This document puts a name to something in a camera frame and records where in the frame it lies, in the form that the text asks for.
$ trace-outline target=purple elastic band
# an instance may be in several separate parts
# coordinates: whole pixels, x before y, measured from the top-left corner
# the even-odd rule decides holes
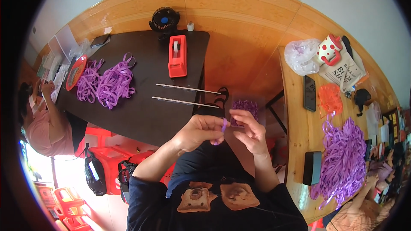
[[[224,131],[226,131],[226,127],[227,127],[227,119],[226,119],[226,118],[223,118],[223,126],[221,127],[221,132],[224,133]],[[214,142],[214,145],[215,145],[215,146],[218,146],[219,143],[217,143],[217,141],[215,141],[215,142]]]
[[[76,86],[78,87],[76,95],[77,99],[79,99],[80,101],[89,101],[90,103],[94,103],[96,89],[98,87],[100,77],[97,71],[100,69],[103,63],[103,59],[100,60],[99,64],[97,64],[97,60],[87,63],[83,74],[76,84]]]
[[[322,195],[324,201],[319,206],[320,210],[332,198],[335,198],[338,209],[362,187],[366,174],[364,155],[367,146],[364,133],[351,117],[342,129],[333,127],[332,116],[327,115],[323,123],[326,150],[321,163],[320,182],[312,185],[310,191],[313,200]]]
[[[133,78],[130,68],[136,64],[136,59],[130,56],[126,60],[127,54],[129,53],[124,55],[123,61],[106,70],[99,78],[99,85],[96,90],[97,99],[104,107],[108,107],[110,110],[117,105],[120,97],[130,98],[131,94],[136,92],[134,88],[130,88],[130,82]],[[134,59],[134,63],[129,66],[128,64],[131,59]]]

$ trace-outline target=black fan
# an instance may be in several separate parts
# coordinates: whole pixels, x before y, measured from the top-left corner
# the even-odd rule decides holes
[[[162,34],[158,37],[159,40],[168,39],[170,36],[177,35],[177,24],[180,20],[180,14],[175,12],[172,8],[162,7],[157,9],[150,24],[150,28]]]

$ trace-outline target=black backpack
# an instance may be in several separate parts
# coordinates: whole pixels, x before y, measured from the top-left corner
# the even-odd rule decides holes
[[[107,192],[104,168],[101,162],[88,150],[89,143],[85,144],[84,173],[88,187],[97,196],[103,196]]]
[[[118,177],[117,177],[118,181],[120,182],[121,199],[123,200],[123,202],[127,204],[130,199],[128,184],[130,182],[130,177],[133,175],[133,172],[138,165],[138,164],[129,162],[130,158],[118,164]]]

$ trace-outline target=tape dispenser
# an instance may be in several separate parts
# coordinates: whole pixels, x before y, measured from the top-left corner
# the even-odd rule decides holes
[[[170,37],[168,73],[170,78],[187,76],[187,43],[185,35]]]

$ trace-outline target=sandal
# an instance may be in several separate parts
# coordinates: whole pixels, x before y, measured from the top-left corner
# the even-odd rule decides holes
[[[222,87],[217,92],[221,93],[221,95],[225,95],[226,98],[225,99],[217,98],[217,99],[214,100],[214,103],[223,102],[223,109],[224,109],[224,106],[225,106],[226,102],[229,99],[229,90],[226,87]]]

